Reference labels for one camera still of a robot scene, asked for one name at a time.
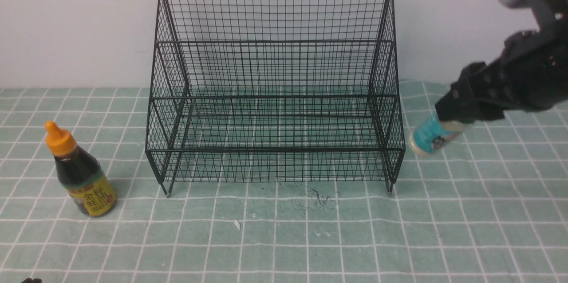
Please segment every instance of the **wire rack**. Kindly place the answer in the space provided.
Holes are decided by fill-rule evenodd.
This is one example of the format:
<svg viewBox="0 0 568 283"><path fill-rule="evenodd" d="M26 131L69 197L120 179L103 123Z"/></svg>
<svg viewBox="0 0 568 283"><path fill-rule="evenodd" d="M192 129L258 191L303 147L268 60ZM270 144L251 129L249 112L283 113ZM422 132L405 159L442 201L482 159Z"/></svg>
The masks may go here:
<svg viewBox="0 0 568 283"><path fill-rule="evenodd" d="M391 192L404 150L394 0L158 0L146 155L166 194L177 181Z"/></svg>

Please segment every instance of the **rack leg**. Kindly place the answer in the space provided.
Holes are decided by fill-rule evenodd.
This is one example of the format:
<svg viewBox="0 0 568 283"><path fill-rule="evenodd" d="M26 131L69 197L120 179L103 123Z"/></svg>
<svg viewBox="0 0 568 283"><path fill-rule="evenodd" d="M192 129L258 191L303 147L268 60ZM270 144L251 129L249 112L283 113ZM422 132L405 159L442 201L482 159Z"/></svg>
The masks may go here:
<svg viewBox="0 0 568 283"><path fill-rule="evenodd" d="M164 194L168 195L168 191L166 191L166 187L164 186L164 182L160 183L160 186L162 187L162 191L164 191Z"/></svg>
<svg viewBox="0 0 568 283"><path fill-rule="evenodd" d="M170 182L170 188L168 189L168 193L166 193L168 198L172 196L172 189L174 188L174 182L176 182L176 178L172 178L172 182Z"/></svg>

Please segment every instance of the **robotic arm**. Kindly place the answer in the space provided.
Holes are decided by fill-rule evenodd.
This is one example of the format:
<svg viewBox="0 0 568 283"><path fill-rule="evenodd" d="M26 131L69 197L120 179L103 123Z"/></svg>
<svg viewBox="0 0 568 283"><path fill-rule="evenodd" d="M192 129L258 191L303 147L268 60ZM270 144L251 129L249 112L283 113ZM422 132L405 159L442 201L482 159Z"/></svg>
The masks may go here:
<svg viewBox="0 0 568 283"><path fill-rule="evenodd" d="M489 65L476 62L463 68L436 103L437 117L411 134L417 154L434 153L475 121L503 119L505 110L538 112L568 100L568 0L499 2L530 8L539 30L511 35ZM449 122L453 128L444 124Z"/></svg>

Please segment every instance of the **table surface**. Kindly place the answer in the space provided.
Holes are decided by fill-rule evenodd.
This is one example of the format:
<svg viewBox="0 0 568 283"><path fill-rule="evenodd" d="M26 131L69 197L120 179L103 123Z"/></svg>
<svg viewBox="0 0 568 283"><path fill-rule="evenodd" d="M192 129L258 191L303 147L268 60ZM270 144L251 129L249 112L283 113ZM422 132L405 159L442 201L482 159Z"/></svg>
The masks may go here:
<svg viewBox="0 0 568 283"><path fill-rule="evenodd" d="M405 134L447 87L401 81ZM144 155L148 89L0 89L0 281L568 282L568 106L410 151L383 182L177 183ZM85 218L43 144L54 119L119 200Z"/></svg>

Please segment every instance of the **small bottle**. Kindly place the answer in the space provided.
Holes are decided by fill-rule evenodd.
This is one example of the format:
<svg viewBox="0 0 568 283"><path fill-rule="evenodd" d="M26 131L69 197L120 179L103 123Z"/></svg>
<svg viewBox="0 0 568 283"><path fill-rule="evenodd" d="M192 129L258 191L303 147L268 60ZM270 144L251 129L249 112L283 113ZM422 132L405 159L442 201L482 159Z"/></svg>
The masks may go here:
<svg viewBox="0 0 568 283"><path fill-rule="evenodd" d="M45 123L45 143L55 157L57 179L83 214L96 218L114 208L116 193L108 182L101 164L77 145L71 133L55 122Z"/></svg>
<svg viewBox="0 0 568 283"><path fill-rule="evenodd" d="M470 127L473 127L473 123L440 121L438 114L434 112L428 120L410 133L408 143L414 154L427 157L445 147Z"/></svg>

